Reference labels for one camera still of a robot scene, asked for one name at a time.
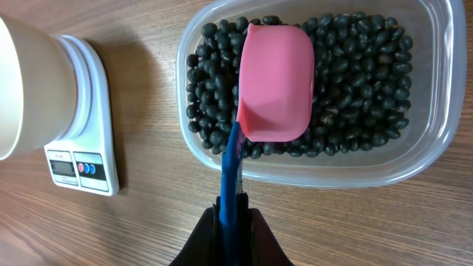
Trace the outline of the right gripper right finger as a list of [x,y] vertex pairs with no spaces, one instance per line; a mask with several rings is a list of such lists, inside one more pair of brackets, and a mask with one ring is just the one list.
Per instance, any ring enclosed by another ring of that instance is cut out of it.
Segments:
[[238,194],[240,265],[293,266],[257,208],[248,207],[248,195]]

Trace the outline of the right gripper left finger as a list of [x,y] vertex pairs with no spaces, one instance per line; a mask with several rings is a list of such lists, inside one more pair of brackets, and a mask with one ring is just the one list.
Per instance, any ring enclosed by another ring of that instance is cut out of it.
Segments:
[[220,264],[219,251],[220,199],[206,208],[182,250],[170,266],[214,266]]

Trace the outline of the pink scoop blue handle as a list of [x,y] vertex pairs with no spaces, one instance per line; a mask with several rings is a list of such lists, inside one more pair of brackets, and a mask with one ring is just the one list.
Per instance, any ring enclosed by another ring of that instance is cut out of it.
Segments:
[[219,235],[223,265],[240,265],[238,194],[245,140],[287,142],[311,116],[315,59],[305,32],[294,26],[248,26],[239,68],[239,105],[222,156]]

